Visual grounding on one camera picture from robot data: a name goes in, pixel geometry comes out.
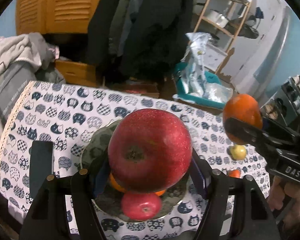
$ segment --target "cat-print tablecloth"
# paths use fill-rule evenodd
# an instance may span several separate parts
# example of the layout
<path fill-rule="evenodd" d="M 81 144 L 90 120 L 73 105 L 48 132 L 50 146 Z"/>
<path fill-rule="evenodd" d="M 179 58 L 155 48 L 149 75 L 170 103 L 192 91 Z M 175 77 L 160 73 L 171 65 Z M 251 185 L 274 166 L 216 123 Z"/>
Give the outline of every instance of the cat-print tablecloth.
<path fill-rule="evenodd" d="M 142 108 L 162 109 L 178 116 L 187 126 L 200 158 L 224 173 L 240 169 L 241 176 L 252 175 L 267 197 L 270 185 L 264 158 L 254 147 L 247 146 L 244 161 L 232 160 L 227 154 L 232 142 L 225 134 L 221 117 L 172 101 L 47 82 L 30 82 L 9 116 L 0 140 L 0 192 L 15 210 L 26 214 L 33 201 L 29 195 L 33 140 L 53 141 L 54 174 L 73 175 L 80 167 L 84 147 L 97 129 Z M 233 201 L 231 197 L 228 200 L 228 213 L 232 212 Z M 66 197 L 66 206 L 70 231 L 78 234 L 70 196 Z M 148 240 L 195 230 L 205 206 L 189 179 L 183 201 L 161 219 L 126 223 L 97 208 L 96 212 L 108 239 Z"/>

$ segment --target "wooden wardrobe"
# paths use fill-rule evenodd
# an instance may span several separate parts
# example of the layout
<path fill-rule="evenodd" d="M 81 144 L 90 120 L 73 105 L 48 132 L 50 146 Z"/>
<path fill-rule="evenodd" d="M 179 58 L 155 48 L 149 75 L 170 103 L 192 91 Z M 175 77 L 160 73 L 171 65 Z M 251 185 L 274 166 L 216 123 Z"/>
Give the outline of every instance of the wooden wardrobe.
<path fill-rule="evenodd" d="M 17 0 L 17 34 L 87 33 L 99 0 Z"/>

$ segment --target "blue wall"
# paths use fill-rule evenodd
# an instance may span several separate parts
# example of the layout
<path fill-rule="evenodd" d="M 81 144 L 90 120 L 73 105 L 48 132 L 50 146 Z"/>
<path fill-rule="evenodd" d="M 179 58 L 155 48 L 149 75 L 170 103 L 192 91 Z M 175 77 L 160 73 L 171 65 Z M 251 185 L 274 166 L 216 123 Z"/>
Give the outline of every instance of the blue wall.
<path fill-rule="evenodd" d="M 13 0 L 0 16 L 0 36 L 16 36 L 15 29 L 16 0 Z"/>
<path fill-rule="evenodd" d="M 300 20 L 291 10 L 287 39 L 278 61 L 277 70 L 266 87 L 266 95 L 271 97 L 289 76 L 297 74 L 300 75 Z"/>

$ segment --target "teal plastic bin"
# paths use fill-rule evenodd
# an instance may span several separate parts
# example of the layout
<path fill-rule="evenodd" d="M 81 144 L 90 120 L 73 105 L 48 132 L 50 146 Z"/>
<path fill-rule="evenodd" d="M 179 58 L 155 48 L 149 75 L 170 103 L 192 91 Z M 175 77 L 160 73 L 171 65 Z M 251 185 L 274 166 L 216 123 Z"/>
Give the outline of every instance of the teal plastic bin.
<path fill-rule="evenodd" d="M 175 83 L 177 86 L 178 96 L 184 100 L 194 101 L 196 104 L 201 105 L 201 106 L 208 106 L 208 107 L 213 107 L 213 108 L 217 108 L 217 109 L 223 109 L 226 105 L 224 103 L 219 103 L 219 102 L 215 102 L 215 101 L 212 101 L 209 99 L 199 98 L 199 97 L 195 97 L 195 96 L 186 94 L 184 87 L 182 85 L 182 82 L 179 79 L 179 76 L 180 76 L 179 71 L 183 70 L 186 66 L 187 66 L 187 63 L 180 62 L 176 65 L 175 70 L 173 72 L 173 77 L 174 77 L 174 80 L 175 80 Z M 210 73 L 208 71 L 205 71 L 204 74 L 206 76 L 208 83 L 217 83 L 217 84 L 221 85 L 220 79 L 218 78 L 217 75 Z"/>

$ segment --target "small red apple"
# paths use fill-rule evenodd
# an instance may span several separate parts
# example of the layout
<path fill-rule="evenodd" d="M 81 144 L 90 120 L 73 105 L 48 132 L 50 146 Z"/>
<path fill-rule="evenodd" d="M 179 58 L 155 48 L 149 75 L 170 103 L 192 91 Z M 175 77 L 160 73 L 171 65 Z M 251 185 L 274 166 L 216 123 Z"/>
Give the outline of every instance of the small red apple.
<path fill-rule="evenodd" d="M 157 192 L 176 184 L 192 158 L 192 141 L 183 122 L 158 109 L 127 115 L 115 129 L 108 147 L 117 183 L 137 193 Z"/>
<path fill-rule="evenodd" d="M 127 192 L 121 200 L 123 214 L 138 221 L 153 218 L 160 211 L 161 207 L 161 199 L 155 193 L 134 194 Z"/>

